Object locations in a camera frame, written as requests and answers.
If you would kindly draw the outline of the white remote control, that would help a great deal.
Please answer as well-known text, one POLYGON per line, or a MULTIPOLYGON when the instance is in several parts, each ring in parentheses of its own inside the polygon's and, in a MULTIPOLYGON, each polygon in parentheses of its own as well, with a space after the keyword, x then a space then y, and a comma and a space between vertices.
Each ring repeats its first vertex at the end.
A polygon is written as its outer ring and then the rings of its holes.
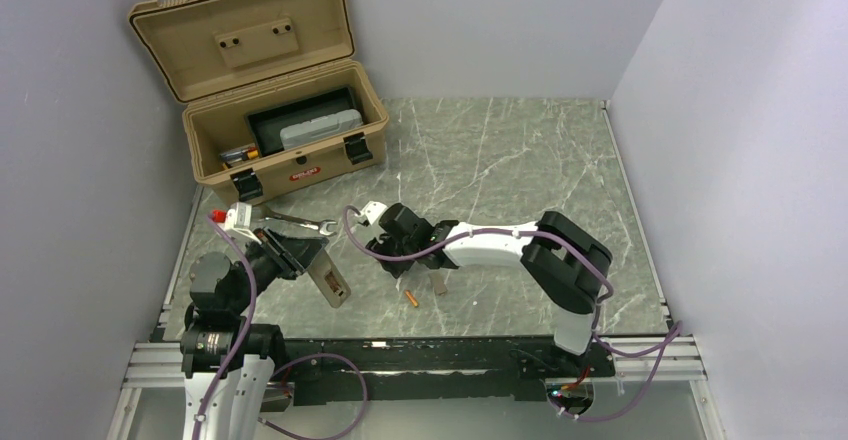
POLYGON ((340 308, 351 296, 349 284, 326 249, 315 255, 307 273, 332 308, 340 308))

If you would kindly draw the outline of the beige battery compartment cover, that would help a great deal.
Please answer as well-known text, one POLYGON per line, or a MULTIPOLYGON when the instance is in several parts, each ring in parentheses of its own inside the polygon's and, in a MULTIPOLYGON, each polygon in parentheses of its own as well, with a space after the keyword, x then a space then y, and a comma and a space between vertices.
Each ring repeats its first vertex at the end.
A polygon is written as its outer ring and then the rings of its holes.
POLYGON ((428 274, 428 278, 430 280, 433 293, 436 296, 444 296, 447 294, 448 289, 445 283, 445 277, 442 274, 438 272, 431 272, 428 274))

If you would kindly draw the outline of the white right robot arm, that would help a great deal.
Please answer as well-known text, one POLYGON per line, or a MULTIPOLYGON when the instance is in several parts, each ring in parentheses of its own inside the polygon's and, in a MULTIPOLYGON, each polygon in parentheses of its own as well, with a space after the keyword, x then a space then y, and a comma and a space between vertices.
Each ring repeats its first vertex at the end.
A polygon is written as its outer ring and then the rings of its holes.
POLYGON ((600 303, 612 293, 611 252, 556 211, 517 225, 479 226, 458 220, 431 223, 410 208, 369 202, 352 208, 347 223, 368 228, 361 249, 399 278, 419 264, 431 271, 505 267, 525 271, 555 305, 551 361, 574 375, 590 359, 600 303))

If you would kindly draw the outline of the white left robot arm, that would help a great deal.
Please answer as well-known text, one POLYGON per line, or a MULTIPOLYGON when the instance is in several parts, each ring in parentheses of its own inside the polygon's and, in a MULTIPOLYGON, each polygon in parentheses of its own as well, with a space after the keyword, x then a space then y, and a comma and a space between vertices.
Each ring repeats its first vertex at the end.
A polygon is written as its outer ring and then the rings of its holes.
POLYGON ((258 296, 276 279, 295 280, 324 253, 324 237, 259 228, 241 259, 202 255, 190 268, 191 303, 180 341, 186 439, 250 439, 268 382, 289 360, 279 326, 256 324, 258 296))

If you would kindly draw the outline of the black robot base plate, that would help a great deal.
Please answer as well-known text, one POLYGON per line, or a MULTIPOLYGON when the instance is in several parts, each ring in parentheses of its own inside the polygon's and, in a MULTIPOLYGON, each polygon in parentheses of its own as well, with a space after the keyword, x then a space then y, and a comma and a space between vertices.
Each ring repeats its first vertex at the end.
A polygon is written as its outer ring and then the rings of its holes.
POLYGON ((568 354, 550 335, 388 339, 295 339, 273 387, 290 389, 296 406, 336 401, 510 397, 542 401, 543 385, 612 378, 614 362, 592 345, 568 354))

